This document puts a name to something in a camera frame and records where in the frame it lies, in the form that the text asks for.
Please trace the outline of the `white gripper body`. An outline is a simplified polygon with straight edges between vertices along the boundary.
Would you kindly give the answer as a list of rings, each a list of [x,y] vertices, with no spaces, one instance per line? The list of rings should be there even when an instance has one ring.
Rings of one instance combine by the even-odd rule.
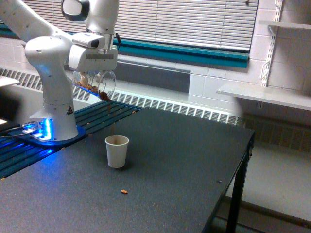
[[[118,47],[104,36],[77,33],[72,36],[68,65],[74,71],[110,71],[117,66]]]

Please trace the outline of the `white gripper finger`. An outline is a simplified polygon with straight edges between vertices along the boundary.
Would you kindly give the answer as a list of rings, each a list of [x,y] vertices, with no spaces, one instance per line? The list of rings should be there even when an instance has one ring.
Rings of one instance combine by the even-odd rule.
[[[86,72],[80,72],[81,78],[80,78],[80,84],[81,85],[88,85],[88,76]]]

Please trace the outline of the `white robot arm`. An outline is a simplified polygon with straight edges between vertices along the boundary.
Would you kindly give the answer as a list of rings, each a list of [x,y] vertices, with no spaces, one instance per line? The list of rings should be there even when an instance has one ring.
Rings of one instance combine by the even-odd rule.
[[[26,43],[25,55],[43,86],[43,107],[33,114],[43,125],[40,141],[65,141],[78,135],[73,112],[73,83],[65,65],[88,73],[108,73],[117,66],[113,45],[119,12],[117,0],[64,0],[63,16],[82,22],[86,31],[70,35],[44,20],[21,0],[3,0],[0,18]]]

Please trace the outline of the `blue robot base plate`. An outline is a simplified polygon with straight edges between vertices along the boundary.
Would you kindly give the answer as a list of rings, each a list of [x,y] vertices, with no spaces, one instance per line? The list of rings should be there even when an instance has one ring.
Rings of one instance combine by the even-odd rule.
[[[78,135],[72,139],[62,140],[62,141],[47,141],[41,138],[41,130],[36,130],[31,132],[30,134],[25,135],[26,131],[22,130],[14,130],[8,133],[9,136],[16,136],[18,134],[23,134],[22,136],[17,136],[18,139],[22,140],[25,143],[40,146],[44,148],[61,148],[67,147],[86,136],[86,131],[83,127],[77,126]]]

